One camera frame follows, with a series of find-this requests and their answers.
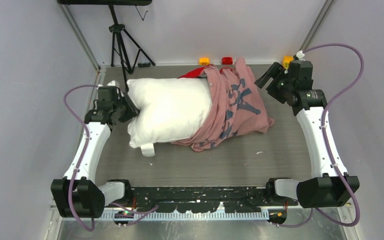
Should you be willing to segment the white pillow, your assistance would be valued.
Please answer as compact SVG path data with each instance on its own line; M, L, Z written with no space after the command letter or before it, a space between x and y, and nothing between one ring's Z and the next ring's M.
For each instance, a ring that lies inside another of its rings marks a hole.
M140 111L128 124L129 146L145 157L155 155L155 143L192 137L212 107L206 78L137 78L127 81L128 96Z

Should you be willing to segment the pink printed pillowcase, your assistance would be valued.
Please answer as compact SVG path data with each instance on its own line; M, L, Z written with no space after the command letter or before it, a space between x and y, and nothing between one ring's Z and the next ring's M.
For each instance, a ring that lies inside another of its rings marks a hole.
M190 138L177 140L176 145L190 146L195 152L213 149L222 141L253 132L266 133L274 125L255 85L255 76L244 58L234 66L218 69L215 65L196 68L185 78L207 80L212 100L207 119Z

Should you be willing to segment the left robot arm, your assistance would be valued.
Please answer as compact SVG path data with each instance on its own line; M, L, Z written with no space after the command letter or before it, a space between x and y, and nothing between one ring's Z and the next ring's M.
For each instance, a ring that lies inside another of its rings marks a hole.
M68 95L64 96L66 108L82 125L83 133L68 170L51 184L53 199L63 218L99 218L112 202L127 207L133 200L128 180L113 179L97 186L95 178L103 148L114 125L138 116L139 110L117 85L94 85L93 88L98 96L84 117L72 110L67 102Z

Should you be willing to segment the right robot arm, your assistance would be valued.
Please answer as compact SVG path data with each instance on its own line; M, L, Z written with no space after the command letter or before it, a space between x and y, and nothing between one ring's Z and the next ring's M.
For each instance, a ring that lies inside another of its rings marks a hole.
M265 198L271 205L285 198L296 200L303 208L342 207L359 186L357 176L350 176L344 166L324 113L327 100L320 89L313 89L313 65L293 60L289 68L274 62L255 81L259 88L268 84L268 94L287 103L303 131L311 162L311 178L298 181L287 177L270 178Z

